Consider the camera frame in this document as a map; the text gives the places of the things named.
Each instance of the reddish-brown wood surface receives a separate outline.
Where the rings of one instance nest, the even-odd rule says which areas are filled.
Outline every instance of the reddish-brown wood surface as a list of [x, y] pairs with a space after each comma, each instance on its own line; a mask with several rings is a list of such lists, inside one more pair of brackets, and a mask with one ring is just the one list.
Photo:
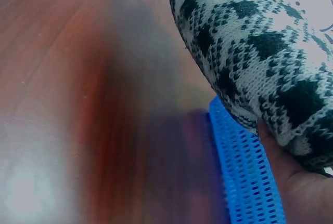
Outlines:
[[168, 0], [0, 0], [0, 90], [1, 224], [222, 223]]

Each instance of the blue plastic mesh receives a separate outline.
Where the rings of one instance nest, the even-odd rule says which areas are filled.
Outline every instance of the blue plastic mesh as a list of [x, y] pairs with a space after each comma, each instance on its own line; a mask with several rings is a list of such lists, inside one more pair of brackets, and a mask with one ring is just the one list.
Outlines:
[[258, 138], [215, 98], [210, 118], [232, 223], [286, 223], [277, 186]]

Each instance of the knitted sock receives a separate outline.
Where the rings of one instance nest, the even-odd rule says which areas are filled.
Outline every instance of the knitted sock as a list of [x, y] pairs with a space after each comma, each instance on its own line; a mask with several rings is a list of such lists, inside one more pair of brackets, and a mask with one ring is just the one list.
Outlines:
[[333, 165], [333, 50], [285, 0], [170, 0], [178, 30], [231, 116], [263, 119], [305, 168]]

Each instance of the blue mesh strip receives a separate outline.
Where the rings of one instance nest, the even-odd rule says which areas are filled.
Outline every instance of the blue mesh strip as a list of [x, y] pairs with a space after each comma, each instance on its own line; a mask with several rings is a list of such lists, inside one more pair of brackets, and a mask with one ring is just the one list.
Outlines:
[[277, 186], [258, 138], [232, 119], [215, 98], [210, 118], [232, 224], [286, 223]]

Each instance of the hand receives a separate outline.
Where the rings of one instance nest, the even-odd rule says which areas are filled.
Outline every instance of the hand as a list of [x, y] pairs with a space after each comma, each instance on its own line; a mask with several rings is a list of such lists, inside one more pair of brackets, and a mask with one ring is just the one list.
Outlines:
[[333, 178], [306, 171], [259, 121], [258, 131], [282, 199], [287, 224], [333, 223]]

